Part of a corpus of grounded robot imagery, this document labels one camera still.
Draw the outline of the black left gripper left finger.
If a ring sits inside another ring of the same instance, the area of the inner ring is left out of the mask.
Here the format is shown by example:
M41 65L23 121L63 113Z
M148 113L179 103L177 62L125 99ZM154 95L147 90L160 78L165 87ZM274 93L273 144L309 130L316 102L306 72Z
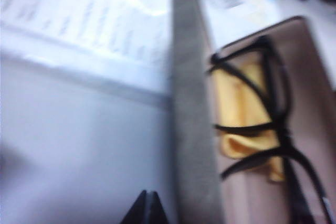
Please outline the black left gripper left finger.
M143 223L144 211L145 211L145 202L146 202L147 191L142 190L133 205L130 207L126 215L121 220L121 224L133 224Z

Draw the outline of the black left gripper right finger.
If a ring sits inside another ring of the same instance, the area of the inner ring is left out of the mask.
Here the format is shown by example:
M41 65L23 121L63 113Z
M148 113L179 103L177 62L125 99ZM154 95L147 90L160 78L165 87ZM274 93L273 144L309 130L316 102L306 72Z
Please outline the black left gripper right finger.
M157 192L152 191L148 195L147 223L167 224L169 221Z

